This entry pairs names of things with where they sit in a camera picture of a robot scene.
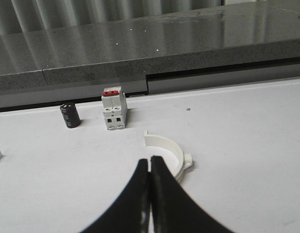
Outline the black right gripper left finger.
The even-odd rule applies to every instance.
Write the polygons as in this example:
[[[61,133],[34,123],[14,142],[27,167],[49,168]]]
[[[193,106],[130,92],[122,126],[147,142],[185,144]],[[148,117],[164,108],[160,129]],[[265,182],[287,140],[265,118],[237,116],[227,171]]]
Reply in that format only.
[[[147,233],[150,220],[150,177],[140,159],[129,182],[111,206],[83,233]]]

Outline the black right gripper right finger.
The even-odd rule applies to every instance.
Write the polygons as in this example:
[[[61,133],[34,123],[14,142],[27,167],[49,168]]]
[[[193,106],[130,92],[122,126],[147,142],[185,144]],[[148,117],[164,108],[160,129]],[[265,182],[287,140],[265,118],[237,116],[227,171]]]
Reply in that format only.
[[[156,233],[230,233],[183,190],[161,156],[151,157],[150,198]]]

